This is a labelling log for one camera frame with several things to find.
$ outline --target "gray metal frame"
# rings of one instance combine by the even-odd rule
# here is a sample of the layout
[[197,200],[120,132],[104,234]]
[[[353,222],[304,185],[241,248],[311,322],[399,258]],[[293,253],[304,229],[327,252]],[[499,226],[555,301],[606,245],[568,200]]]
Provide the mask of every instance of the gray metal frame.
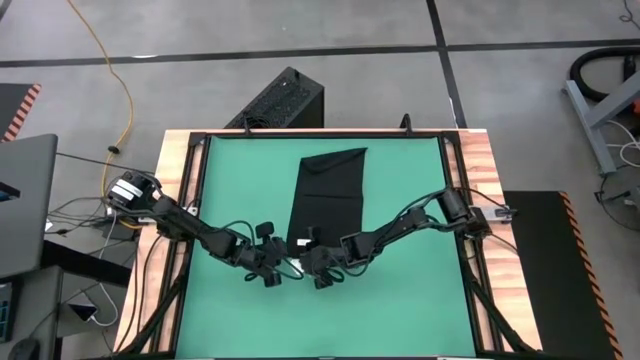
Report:
[[605,176],[616,172],[616,164],[607,148],[601,129],[607,124],[607,121],[640,97],[640,72],[630,77],[593,108],[587,104],[575,81],[567,81],[566,90],[578,113],[587,139],[591,143],[591,148],[600,166],[600,175]]

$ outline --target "orange and black striped edge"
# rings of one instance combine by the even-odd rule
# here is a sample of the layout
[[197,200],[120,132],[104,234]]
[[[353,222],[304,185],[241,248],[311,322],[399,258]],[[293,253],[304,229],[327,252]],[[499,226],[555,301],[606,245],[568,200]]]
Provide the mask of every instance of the orange and black striped edge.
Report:
[[598,303],[598,307],[600,308],[600,316],[602,317],[602,322],[604,323],[605,330],[609,335],[609,342],[613,347],[613,353],[615,355],[616,360],[623,360],[622,349],[620,348],[620,344],[618,343],[618,338],[616,337],[616,331],[613,328],[613,323],[611,322],[611,318],[609,317],[609,312],[607,311],[607,305],[604,302],[602,292],[600,291],[600,287],[598,286],[598,280],[596,279],[596,274],[593,271],[593,267],[591,267],[589,254],[587,254],[587,247],[584,245],[584,240],[582,239],[582,233],[580,232],[580,227],[578,226],[578,220],[576,220],[575,212],[573,211],[573,207],[571,206],[571,201],[569,201],[569,196],[567,195],[567,193],[559,192],[559,194],[564,201],[564,206],[567,211],[567,216],[569,217],[569,222],[571,223],[571,227],[573,228],[573,234],[575,235],[576,243],[578,245],[578,249],[580,250],[580,256],[582,257],[584,268],[587,272],[587,276],[589,277],[589,282],[591,282],[591,290],[593,291],[593,296],[595,297],[596,303]]
[[42,86],[40,86],[40,84],[34,84],[27,91],[27,94],[24,96],[24,99],[22,100],[18,111],[11,120],[11,124],[9,124],[9,128],[7,128],[4,136],[2,136],[2,140],[0,140],[1,142],[13,141],[16,139],[16,137],[18,136],[18,132],[20,132],[22,125],[24,125],[24,122],[27,119],[27,114],[31,110],[33,103],[36,101],[36,97],[40,93],[40,89],[42,89]]

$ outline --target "black computer case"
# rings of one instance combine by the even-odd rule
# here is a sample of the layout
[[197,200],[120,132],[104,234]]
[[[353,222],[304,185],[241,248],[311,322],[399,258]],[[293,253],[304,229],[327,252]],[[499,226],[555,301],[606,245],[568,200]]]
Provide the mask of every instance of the black computer case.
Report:
[[324,86],[287,67],[225,128],[323,128]]

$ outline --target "green mat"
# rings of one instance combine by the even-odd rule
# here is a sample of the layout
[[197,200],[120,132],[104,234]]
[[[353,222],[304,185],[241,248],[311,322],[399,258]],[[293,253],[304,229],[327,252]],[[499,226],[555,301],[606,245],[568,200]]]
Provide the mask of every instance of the green mat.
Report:
[[[201,218],[272,221],[286,238],[300,158],[359,147],[368,148],[363,230],[445,186],[436,139],[214,138]],[[428,211],[444,220],[437,203]],[[364,276],[324,290],[310,278],[270,289],[247,283],[243,270],[194,249],[178,358],[474,355],[451,234],[414,233]]]

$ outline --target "wooden table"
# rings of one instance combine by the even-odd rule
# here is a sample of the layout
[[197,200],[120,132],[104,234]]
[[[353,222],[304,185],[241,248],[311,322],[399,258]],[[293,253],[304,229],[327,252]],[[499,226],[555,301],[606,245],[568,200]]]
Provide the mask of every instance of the wooden table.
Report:
[[[255,132],[289,132],[289,133],[302,133],[302,132],[322,132],[327,129],[256,129]],[[198,129],[198,130],[167,130],[165,132],[164,140],[162,143],[162,149],[160,150],[160,158],[158,160],[158,166],[156,167],[155,176],[160,180],[163,186],[163,191],[168,196],[173,198],[178,197],[180,191],[180,183],[182,181],[183,171],[185,169],[185,159],[188,149],[189,137],[192,132],[196,133],[219,133],[219,134],[241,134],[244,130],[238,129]],[[403,129],[331,129],[332,132],[403,132]],[[504,203],[502,194],[502,188],[500,186],[500,179],[496,170],[496,165],[493,159],[493,153],[491,151],[491,145],[489,144],[489,136],[486,130],[481,129],[465,129],[465,130],[451,130],[451,129],[415,129],[414,131],[458,131],[462,153],[464,157],[464,164],[466,167],[467,178],[469,180],[469,186],[476,189],[486,195],[489,195],[492,199]],[[191,166],[189,188],[187,189],[186,202],[189,203],[195,194],[196,179],[198,175],[198,169],[200,164],[200,158],[202,154],[202,147],[198,146],[195,149],[193,162]],[[451,172],[454,176],[454,184],[459,184],[457,178],[457,163],[453,151],[448,151],[449,164]],[[488,205],[489,202],[483,199],[479,195],[473,196],[473,203],[476,205]],[[510,225],[492,225],[494,233],[503,239],[509,241],[515,246],[513,239],[513,233]],[[141,289],[142,283],[142,271],[144,262],[149,255],[149,249],[151,244],[156,239],[157,233],[155,226],[146,226],[142,230],[140,236],[139,250],[137,255],[138,264],[136,276],[138,276],[138,296],[140,299],[140,293],[144,291],[144,304],[142,307],[141,318],[142,325],[144,325],[149,316],[155,310],[160,293],[161,282],[163,278],[163,272],[165,269],[165,263],[167,261],[169,242],[161,241],[154,248],[153,253],[150,255],[149,267],[147,271],[147,279],[145,289]],[[184,247],[179,248],[178,255],[176,257],[176,265],[174,266],[174,274],[177,275],[177,271],[180,267],[180,261]],[[524,276],[522,273],[522,267],[520,266],[520,260],[516,254],[507,250],[504,246],[491,241],[487,238],[484,242],[484,256],[487,263],[487,271],[489,274],[489,282],[491,284],[491,291],[493,293],[494,302],[500,312],[509,321],[511,326],[520,334],[522,339],[529,345],[536,349],[540,349],[540,338],[538,336],[538,330],[533,317],[533,311],[531,309],[531,303],[529,301],[529,295],[527,292],[527,286],[525,284]],[[138,312],[140,306],[140,300],[138,299],[136,308],[134,309],[134,281],[133,277],[129,282],[129,289],[127,291],[127,297],[125,299],[124,307],[122,310],[122,319],[118,328],[118,334],[116,337],[116,344],[119,344],[122,337],[125,334],[126,328],[130,321],[133,322],[132,330],[127,335],[124,346],[134,338],[136,334],[136,328],[139,322]],[[486,350],[494,349],[491,341],[491,335],[489,330],[489,321],[486,316],[482,305],[476,301],[476,307],[478,309],[480,330],[482,333],[483,344]],[[169,349],[170,333],[172,329],[172,319],[174,318],[175,303],[169,309],[163,322],[163,328],[161,331],[161,338],[159,343],[159,350],[166,351]]]

